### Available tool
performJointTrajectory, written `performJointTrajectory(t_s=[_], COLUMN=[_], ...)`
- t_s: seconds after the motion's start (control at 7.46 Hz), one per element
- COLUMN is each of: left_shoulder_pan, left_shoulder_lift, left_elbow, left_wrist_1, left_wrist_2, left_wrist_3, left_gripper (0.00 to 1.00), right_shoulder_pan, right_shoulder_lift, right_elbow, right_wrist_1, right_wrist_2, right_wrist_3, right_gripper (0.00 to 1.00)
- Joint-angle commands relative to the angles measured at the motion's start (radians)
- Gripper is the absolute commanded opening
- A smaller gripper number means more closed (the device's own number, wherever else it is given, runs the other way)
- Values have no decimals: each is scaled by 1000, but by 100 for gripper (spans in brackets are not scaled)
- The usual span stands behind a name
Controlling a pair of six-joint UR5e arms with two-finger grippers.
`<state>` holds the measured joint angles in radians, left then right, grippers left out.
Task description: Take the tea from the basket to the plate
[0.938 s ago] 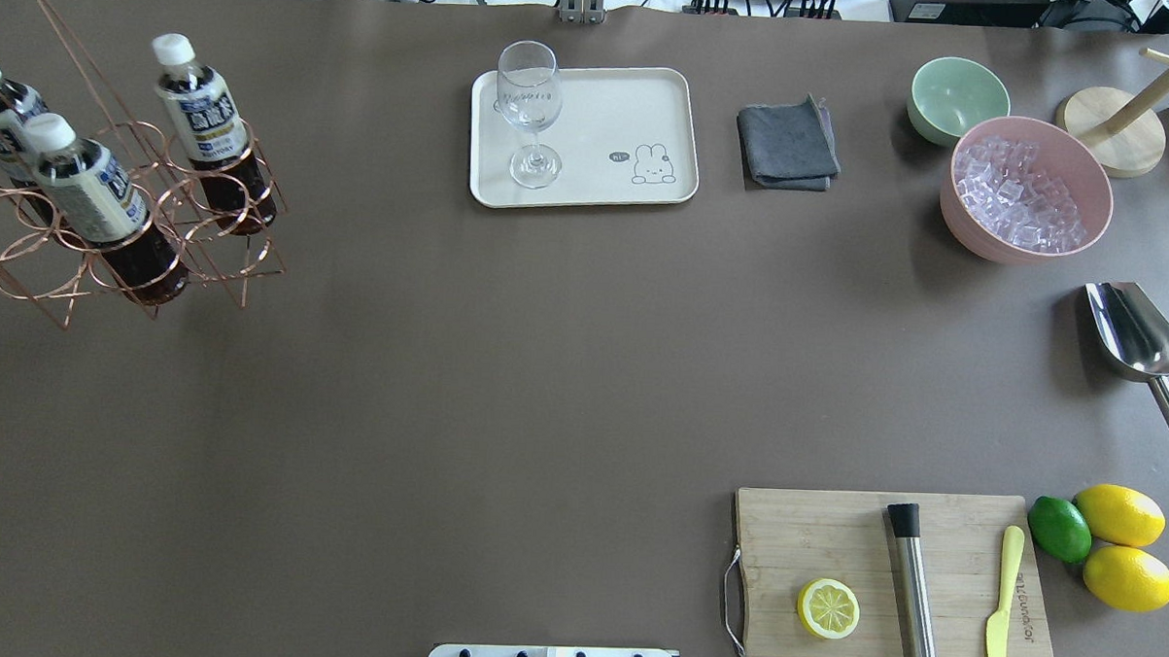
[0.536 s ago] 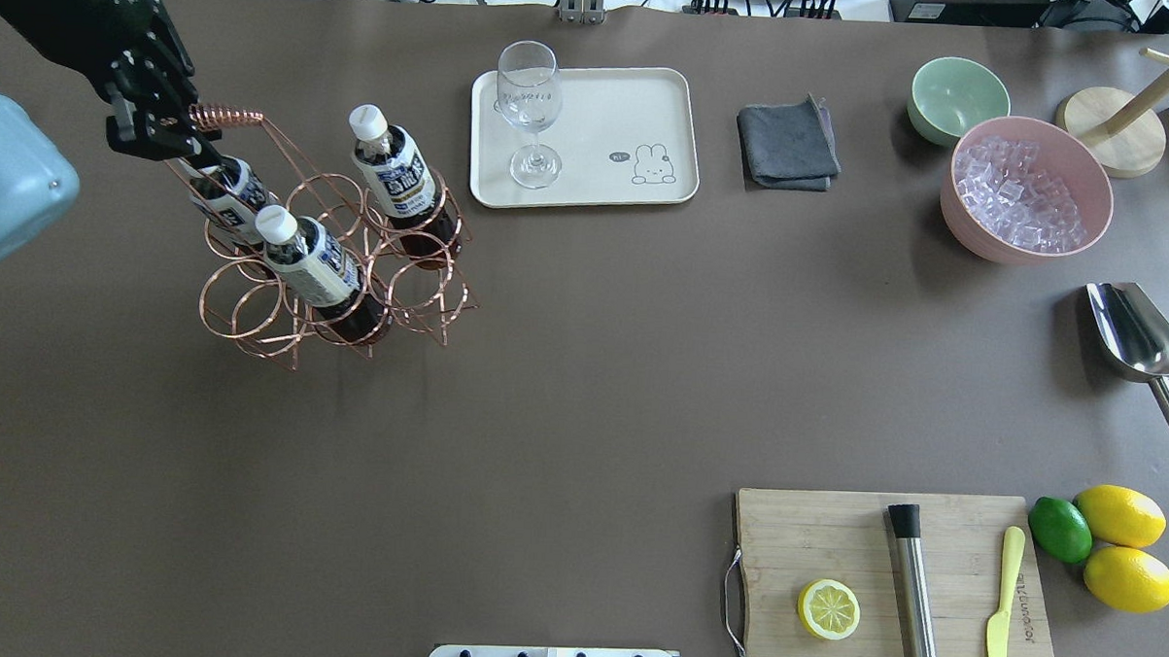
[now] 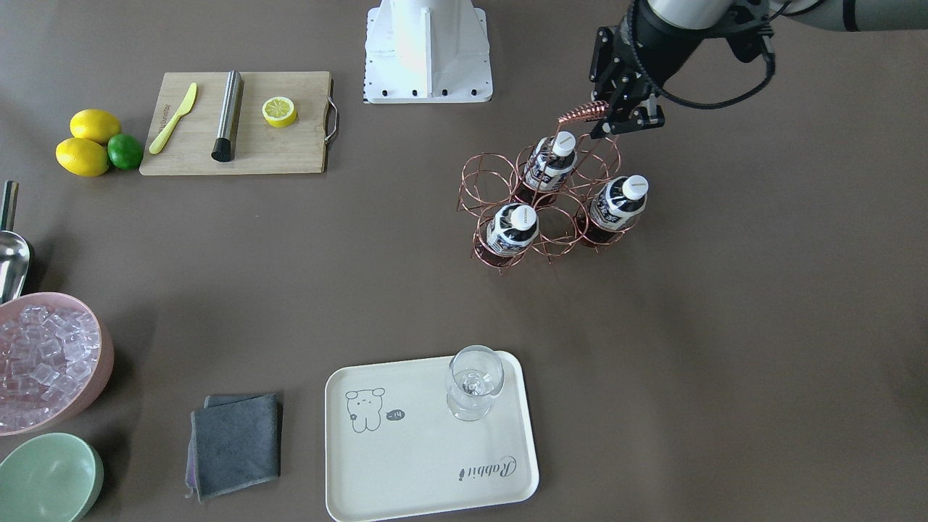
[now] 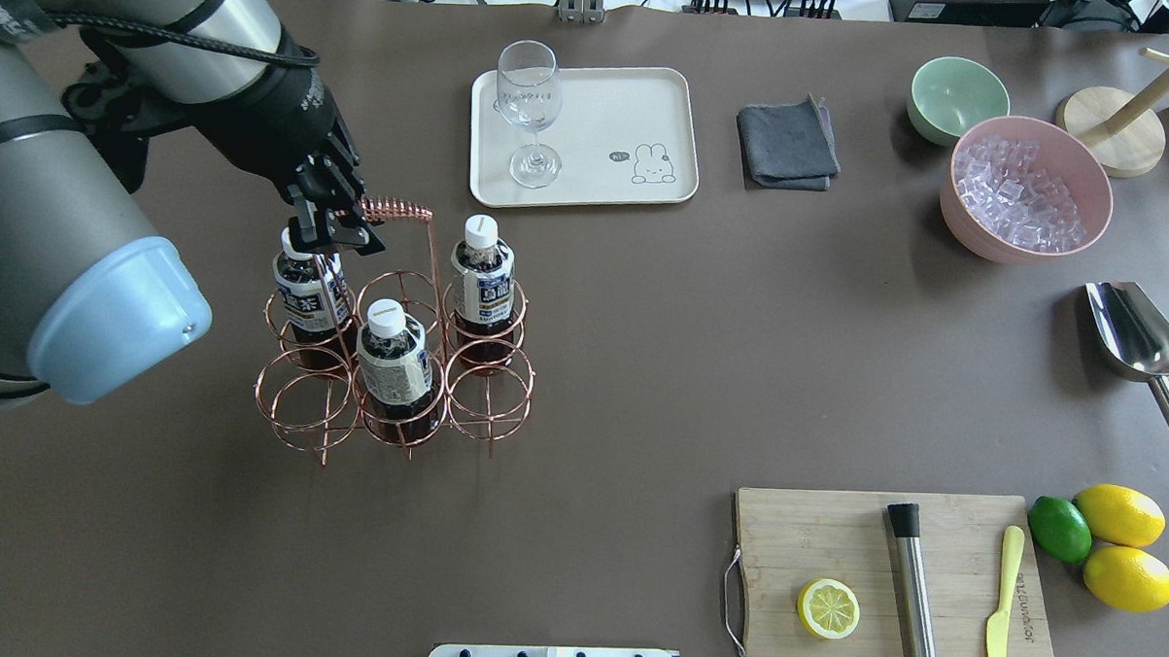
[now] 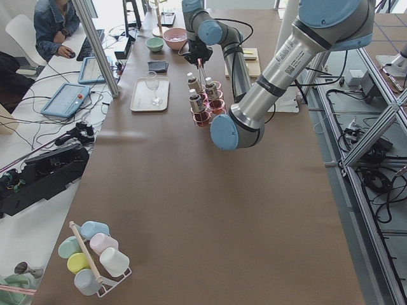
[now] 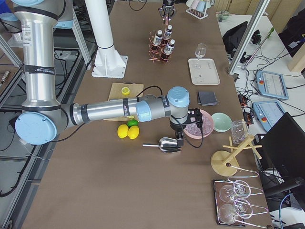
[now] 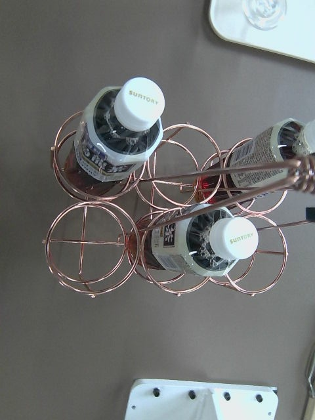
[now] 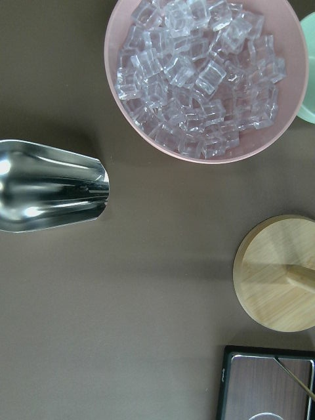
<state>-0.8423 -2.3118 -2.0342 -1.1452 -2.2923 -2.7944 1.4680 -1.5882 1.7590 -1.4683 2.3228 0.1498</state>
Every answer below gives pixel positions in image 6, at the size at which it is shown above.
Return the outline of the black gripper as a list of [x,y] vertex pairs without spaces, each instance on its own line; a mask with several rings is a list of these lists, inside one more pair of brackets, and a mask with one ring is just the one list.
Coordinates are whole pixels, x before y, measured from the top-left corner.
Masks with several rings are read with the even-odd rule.
[[175,131],[175,137],[177,137],[177,146],[182,147],[184,145],[183,130],[187,125],[196,124],[201,131],[201,137],[203,137],[203,120],[200,109],[189,109],[185,116],[182,118],[170,116],[170,127]]
[[158,12],[163,20],[163,23],[166,22],[166,12],[168,10],[168,22],[173,18],[176,14],[177,10],[175,9],[173,0],[163,0],[163,6],[158,9]]

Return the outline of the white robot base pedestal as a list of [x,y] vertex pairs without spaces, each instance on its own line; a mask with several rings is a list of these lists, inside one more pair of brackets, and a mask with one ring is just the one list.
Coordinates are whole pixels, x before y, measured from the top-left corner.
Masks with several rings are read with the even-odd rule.
[[106,1],[86,0],[85,4],[98,48],[92,76],[122,79],[128,57],[115,49]]

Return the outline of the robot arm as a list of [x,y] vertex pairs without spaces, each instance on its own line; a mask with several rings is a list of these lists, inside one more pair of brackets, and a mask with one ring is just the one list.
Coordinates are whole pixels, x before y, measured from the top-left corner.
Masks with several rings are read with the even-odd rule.
[[181,86],[159,97],[61,104],[55,93],[53,28],[62,17],[71,15],[72,2],[16,0],[14,9],[21,21],[27,95],[15,130],[27,143],[43,145],[72,126],[131,115],[141,122],[168,117],[179,146],[183,145],[183,130],[188,124],[202,128],[202,114],[199,109],[189,108],[189,92]]

